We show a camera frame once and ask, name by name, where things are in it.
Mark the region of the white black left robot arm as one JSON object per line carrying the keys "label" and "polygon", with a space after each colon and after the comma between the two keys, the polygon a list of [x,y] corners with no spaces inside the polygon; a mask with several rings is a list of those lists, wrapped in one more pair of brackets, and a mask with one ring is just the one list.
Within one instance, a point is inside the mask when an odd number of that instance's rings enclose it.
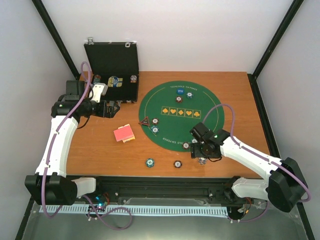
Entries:
{"label": "white black left robot arm", "polygon": [[51,127],[48,142],[33,175],[24,184],[38,205],[72,205],[87,195],[92,201],[103,198],[104,188],[95,177],[67,178],[67,160],[72,138],[82,117],[112,118],[120,106],[101,97],[107,93],[104,83],[85,85],[83,81],[66,82],[66,93],[51,108]]}

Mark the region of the brown poker chip stack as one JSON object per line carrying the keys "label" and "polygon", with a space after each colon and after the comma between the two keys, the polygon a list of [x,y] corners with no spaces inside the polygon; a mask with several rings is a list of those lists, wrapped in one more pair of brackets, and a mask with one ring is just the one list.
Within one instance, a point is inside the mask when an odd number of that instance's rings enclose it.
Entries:
{"label": "brown poker chip stack", "polygon": [[182,162],[179,161],[179,160],[176,160],[174,163],[173,163],[173,166],[177,169],[181,168],[182,167]]}

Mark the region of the teal poker chip stack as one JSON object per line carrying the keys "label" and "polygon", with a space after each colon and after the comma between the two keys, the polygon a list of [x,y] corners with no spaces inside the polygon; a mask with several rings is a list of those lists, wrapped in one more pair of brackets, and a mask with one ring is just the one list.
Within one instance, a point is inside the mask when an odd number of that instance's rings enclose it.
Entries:
{"label": "teal poker chip stack", "polygon": [[148,158],[148,159],[145,161],[145,165],[146,165],[148,168],[154,167],[154,165],[155,165],[154,159],[153,159],[153,158]]}

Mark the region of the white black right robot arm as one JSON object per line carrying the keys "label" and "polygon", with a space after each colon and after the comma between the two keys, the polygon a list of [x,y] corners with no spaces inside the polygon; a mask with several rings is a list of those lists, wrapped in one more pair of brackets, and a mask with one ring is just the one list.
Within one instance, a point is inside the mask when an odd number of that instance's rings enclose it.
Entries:
{"label": "white black right robot arm", "polygon": [[269,201],[278,210],[289,213],[302,200],[308,186],[298,163],[288,157],[273,157],[239,141],[223,129],[213,132],[202,122],[190,134],[196,140],[190,145],[191,158],[220,160],[230,158],[259,175],[259,179],[236,178],[230,190],[238,198]]}

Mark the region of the purple poker chip stack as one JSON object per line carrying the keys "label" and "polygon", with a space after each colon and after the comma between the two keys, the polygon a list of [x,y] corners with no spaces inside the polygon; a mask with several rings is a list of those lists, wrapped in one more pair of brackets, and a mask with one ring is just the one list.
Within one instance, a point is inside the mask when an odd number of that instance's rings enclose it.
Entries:
{"label": "purple poker chip stack", "polygon": [[200,157],[199,159],[198,159],[198,163],[200,164],[200,165],[205,165],[206,163],[207,163],[207,158],[205,158],[205,157]]}

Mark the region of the blue round blind button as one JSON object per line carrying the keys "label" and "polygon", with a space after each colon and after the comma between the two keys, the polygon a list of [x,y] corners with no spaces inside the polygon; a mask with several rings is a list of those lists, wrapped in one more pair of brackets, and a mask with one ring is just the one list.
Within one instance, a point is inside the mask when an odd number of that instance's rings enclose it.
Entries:
{"label": "blue round blind button", "polygon": [[176,94],[177,95],[184,95],[185,94],[185,89],[183,88],[183,87],[178,87],[177,89],[176,89]]}

